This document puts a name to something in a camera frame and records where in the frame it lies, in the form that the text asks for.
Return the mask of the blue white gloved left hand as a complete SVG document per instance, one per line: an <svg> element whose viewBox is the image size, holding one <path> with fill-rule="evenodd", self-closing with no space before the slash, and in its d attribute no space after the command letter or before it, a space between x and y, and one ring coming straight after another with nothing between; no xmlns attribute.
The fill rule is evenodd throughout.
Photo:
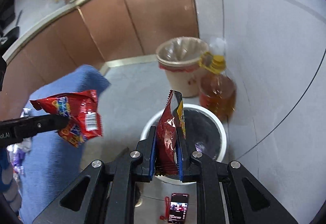
<svg viewBox="0 0 326 224"><path fill-rule="evenodd" d="M13 177L13 166L6 148L1 148L0 154L0 189L5 200L18 216L22 205L22 197L18 191L18 184Z"/></svg>

